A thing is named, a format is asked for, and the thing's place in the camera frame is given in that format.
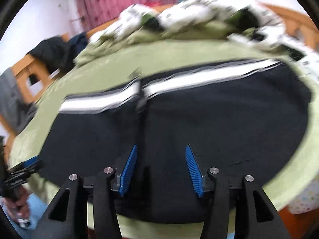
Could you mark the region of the person's left hand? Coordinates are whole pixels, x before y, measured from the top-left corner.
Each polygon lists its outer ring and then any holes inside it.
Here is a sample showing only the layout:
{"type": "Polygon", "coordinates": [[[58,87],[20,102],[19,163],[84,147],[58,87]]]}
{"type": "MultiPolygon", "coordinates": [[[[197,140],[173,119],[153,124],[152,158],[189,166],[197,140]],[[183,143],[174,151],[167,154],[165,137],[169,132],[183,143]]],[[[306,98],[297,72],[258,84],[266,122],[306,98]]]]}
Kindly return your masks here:
{"type": "Polygon", "coordinates": [[[24,186],[15,187],[9,192],[3,191],[1,196],[9,218],[23,228],[28,227],[30,225],[30,210],[27,203],[29,192],[24,186]]]}

